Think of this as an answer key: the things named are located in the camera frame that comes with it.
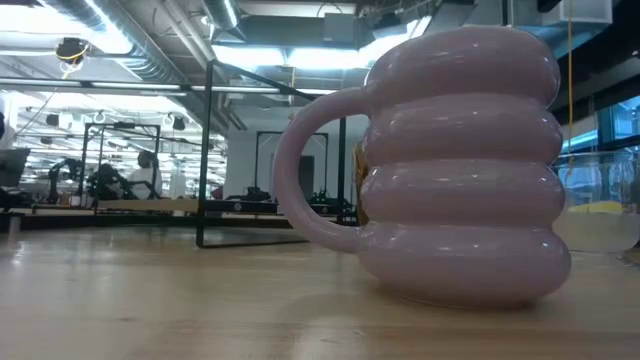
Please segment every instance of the ductwork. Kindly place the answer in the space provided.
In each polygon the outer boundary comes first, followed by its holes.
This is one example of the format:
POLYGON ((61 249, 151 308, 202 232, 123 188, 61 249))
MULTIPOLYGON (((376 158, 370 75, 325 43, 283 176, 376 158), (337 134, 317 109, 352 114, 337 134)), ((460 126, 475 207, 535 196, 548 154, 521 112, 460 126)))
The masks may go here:
MULTIPOLYGON (((38 0, 43 6, 84 24, 107 42, 122 42, 130 49, 131 59, 119 63, 140 80, 153 83, 186 83, 186 77, 158 48, 140 25, 117 2, 110 0, 38 0)), ((176 99, 200 121, 206 119, 203 101, 194 94, 176 99)), ((225 134, 228 124, 217 119, 212 122, 214 131, 225 134)))
POLYGON ((240 27, 240 7, 236 0, 202 0, 204 11, 211 21, 211 39, 217 30, 223 30, 241 41, 246 38, 240 27))

